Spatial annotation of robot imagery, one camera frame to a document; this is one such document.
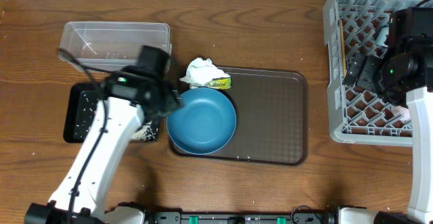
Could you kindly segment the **dark blue bowl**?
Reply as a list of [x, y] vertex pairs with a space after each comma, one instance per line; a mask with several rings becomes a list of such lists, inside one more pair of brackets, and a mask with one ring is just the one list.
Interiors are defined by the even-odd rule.
[[237, 126], [231, 100], [216, 89], [200, 87], [181, 94], [184, 106], [167, 116], [170, 139], [190, 154], [214, 153], [226, 146]]

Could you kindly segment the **light blue small bowl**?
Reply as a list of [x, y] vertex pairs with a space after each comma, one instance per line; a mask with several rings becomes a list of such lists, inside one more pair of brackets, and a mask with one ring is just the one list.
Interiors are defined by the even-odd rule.
[[378, 37], [376, 39], [376, 44], [382, 47], [388, 46], [388, 35], [389, 35], [389, 27], [383, 27], [378, 33]]

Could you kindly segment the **pale pink cup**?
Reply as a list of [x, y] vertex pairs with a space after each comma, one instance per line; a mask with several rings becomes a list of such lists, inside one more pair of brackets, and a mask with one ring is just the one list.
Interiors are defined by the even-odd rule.
[[391, 112], [395, 116], [401, 116], [401, 121], [405, 122], [411, 119], [410, 112], [402, 106], [391, 106]]

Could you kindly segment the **pile of white rice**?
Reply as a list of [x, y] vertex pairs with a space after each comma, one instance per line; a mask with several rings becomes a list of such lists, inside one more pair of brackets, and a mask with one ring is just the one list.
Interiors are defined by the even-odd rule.
[[[82, 143], [90, 131], [97, 110], [98, 97], [95, 91], [82, 91], [78, 97], [76, 116], [73, 122], [72, 141]], [[133, 141], [151, 142], [158, 137], [159, 121], [149, 121], [133, 136]]]

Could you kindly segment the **wooden chopstick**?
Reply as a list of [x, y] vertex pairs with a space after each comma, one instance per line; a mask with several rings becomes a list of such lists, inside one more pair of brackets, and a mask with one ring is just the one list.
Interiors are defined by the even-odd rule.
[[343, 20], [340, 19], [340, 36], [341, 36], [341, 46], [342, 46], [342, 69], [343, 69], [343, 80], [347, 74], [347, 68], [346, 68], [346, 52], [345, 52], [345, 42], [344, 42], [344, 25]]

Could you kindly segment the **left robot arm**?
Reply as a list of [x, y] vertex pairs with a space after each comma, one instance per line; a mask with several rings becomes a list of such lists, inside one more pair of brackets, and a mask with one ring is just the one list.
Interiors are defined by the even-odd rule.
[[25, 223], [146, 222], [145, 210], [135, 204], [107, 211], [106, 198], [132, 136], [183, 105], [164, 77], [169, 60], [167, 52], [144, 45], [133, 65], [109, 72], [100, 83], [89, 78], [98, 97], [89, 132], [48, 203], [32, 203]]

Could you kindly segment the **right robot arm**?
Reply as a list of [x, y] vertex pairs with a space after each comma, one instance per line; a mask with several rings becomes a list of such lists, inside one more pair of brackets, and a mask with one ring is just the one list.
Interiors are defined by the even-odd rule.
[[413, 180], [405, 218], [432, 222], [432, 8], [409, 7], [391, 14], [383, 58], [357, 54], [344, 78], [408, 108], [412, 123]]

